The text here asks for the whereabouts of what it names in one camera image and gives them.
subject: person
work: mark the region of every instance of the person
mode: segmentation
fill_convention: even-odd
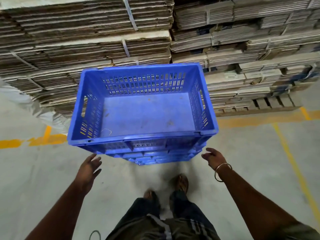
[[[234,199],[254,240],[319,240],[320,235],[310,226],[263,196],[238,175],[215,149],[207,148],[202,158],[220,177]],[[101,169],[101,157],[89,156],[61,198],[27,236],[26,240],[71,240],[82,202],[89,193]],[[173,219],[160,220],[160,203],[156,193],[147,190],[122,217],[106,240],[137,239],[208,239],[219,240],[214,226],[186,196],[188,179],[180,174],[175,191],[170,196]]]

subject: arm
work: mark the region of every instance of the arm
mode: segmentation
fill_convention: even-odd
[[[215,149],[207,148],[210,153],[202,154],[209,166],[216,170],[226,163],[223,155]],[[277,230],[299,222],[277,204],[255,190],[239,174],[226,164],[217,173],[235,201],[254,240],[265,240]]]
[[[101,157],[94,159],[95,156],[92,154],[82,163],[74,181],[26,240],[71,240],[82,202],[101,172],[97,170]]]

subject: forearm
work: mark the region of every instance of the forearm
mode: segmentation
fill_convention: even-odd
[[[255,240],[264,240],[278,228],[297,223],[293,216],[255,190],[227,165],[221,166],[218,174]]]
[[[84,197],[72,183],[26,240],[71,240]]]

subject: stack of blue crates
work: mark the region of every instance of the stack of blue crates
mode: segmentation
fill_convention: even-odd
[[[138,65],[82,71],[67,140],[150,165],[189,161],[217,133],[200,64]]]

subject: concrete floor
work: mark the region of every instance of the concrete floor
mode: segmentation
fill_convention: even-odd
[[[307,110],[320,109],[319,88],[320,83],[301,93]],[[0,140],[43,136],[45,125],[1,96],[0,112]],[[234,170],[261,193],[299,221],[319,229],[320,121],[285,122],[278,126],[293,161],[288,160],[273,124],[223,128],[208,141],[208,146],[221,151]],[[17,148],[1,149],[1,239],[24,239],[72,182],[89,154],[67,143],[29,146],[25,142]],[[99,230],[105,239],[135,198],[149,187],[160,196],[163,217],[170,217],[169,181],[181,172],[189,178],[189,199],[206,214],[222,240],[251,239],[225,185],[215,181],[214,171],[200,155],[189,162],[151,166],[107,156],[102,161],[102,173],[84,200],[73,239],[88,240],[94,230]],[[295,163],[298,171],[293,170]]]

